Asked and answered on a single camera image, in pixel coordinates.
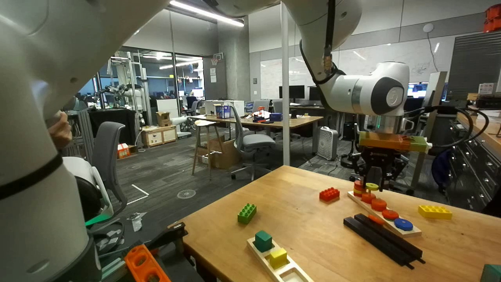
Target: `white tape line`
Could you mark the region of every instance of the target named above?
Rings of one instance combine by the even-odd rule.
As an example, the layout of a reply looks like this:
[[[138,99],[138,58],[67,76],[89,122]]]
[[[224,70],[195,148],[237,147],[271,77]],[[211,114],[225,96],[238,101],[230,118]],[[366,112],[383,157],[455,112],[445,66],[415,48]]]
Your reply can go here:
[[[136,188],[137,190],[143,192],[146,196],[149,196],[150,194],[148,194],[146,191],[144,191],[143,189],[137,187],[136,185],[132,184],[132,187]]]
[[[142,200],[142,199],[144,199],[144,198],[148,198],[148,196],[144,196],[144,197],[141,197],[141,198],[139,198],[139,199],[136,199],[136,200],[134,200],[134,201],[132,201],[132,202],[128,202],[128,203],[127,203],[127,205],[130,205],[130,204],[132,204],[132,203],[134,203],[134,202],[137,202],[137,201],[139,201],[139,200]]]

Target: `wooden stool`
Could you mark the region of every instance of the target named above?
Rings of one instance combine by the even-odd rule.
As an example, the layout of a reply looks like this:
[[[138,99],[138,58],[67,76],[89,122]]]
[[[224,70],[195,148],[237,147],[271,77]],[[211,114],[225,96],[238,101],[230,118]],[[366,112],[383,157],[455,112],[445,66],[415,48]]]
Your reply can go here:
[[[211,126],[214,127],[214,130],[216,131],[216,136],[217,136],[217,141],[219,142],[219,147],[221,148],[221,153],[223,153],[223,147],[222,147],[222,142],[221,142],[221,138],[219,138],[219,132],[217,131],[217,126],[215,126],[216,122],[214,121],[207,121],[207,120],[197,120],[195,122],[195,126],[196,126],[196,146],[195,146],[195,157],[193,158],[193,169],[191,170],[191,175],[194,175],[195,174],[195,165],[196,165],[196,159],[198,157],[198,148],[202,148],[202,149],[207,149],[207,159],[208,159],[208,166],[209,166],[209,180],[212,180],[212,172],[211,172],[211,168],[210,168],[210,156],[213,154],[213,153],[219,153],[217,151],[211,151],[210,150],[210,132],[209,132],[209,128]],[[201,128],[202,127],[205,127],[207,128],[207,148],[205,147],[202,147],[201,144],[200,144],[200,132],[201,132]]]

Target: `wooden peg board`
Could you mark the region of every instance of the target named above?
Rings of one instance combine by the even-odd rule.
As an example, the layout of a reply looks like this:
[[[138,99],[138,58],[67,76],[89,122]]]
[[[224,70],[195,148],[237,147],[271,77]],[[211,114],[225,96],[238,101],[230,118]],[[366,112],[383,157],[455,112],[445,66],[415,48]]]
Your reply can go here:
[[[252,250],[256,258],[265,267],[268,273],[271,275],[276,282],[314,282],[300,267],[295,263],[292,258],[287,254],[288,263],[277,269],[269,263],[269,256],[272,251],[281,249],[280,246],[272,239],[273,248],[266,252],[260,252],[254,246],[254,237],[247,240],[248,247]]]
[[[388,227],[388,229],[390,229],[390,231],[397,234],[398,236],[400,236],[402,238],[421,236],[421,234],[422,234],[421,229],[417,228],[415,225],[411,231],[404,231],[402,229],[399,229],[398,227],[395,226],[395,223],[393,221],[385,219],[381,212],[373,210],[371,207],[371,204],[367,204],[365,202],[362,202],[362,199],[360,197],[353,195],[353,191],[348,192],[348,197],[350,197],[353,201],[355,201],[355,203],[362,206],[365,210],[367,210],[372,215],[377,216],[378,218],[381,218],[382,220],[384,220],[385,225]]]

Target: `yellow ring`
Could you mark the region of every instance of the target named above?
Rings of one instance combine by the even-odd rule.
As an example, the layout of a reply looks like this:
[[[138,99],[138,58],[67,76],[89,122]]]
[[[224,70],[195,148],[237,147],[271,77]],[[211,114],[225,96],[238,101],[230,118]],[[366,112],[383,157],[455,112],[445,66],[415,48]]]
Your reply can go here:
[[[376,191],[379,189],[379,185],[374,184],[374,183],[366,183],[365,187],[371,191]]]

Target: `whiteboard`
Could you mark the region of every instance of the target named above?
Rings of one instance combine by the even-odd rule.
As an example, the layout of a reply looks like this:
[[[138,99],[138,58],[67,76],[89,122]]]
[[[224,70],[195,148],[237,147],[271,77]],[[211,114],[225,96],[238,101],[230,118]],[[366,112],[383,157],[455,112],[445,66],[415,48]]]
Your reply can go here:
[[[447,71],[446,81],[455,37],[430,39],[438,70]],[[427,82],[430,73],[435,72],[427,39],[336,51],[333,52],[333,59],[339,69],[350,75],[367,75],[376,69],[378,63],[386,61],[407,64],[409,82]],[[261,61],[261,98],[278,99],[281,85],[282,60]],[[309,97],[308,86],[315,85],[301,56],[289,58],[289,85],[304,85],[306,99]]]

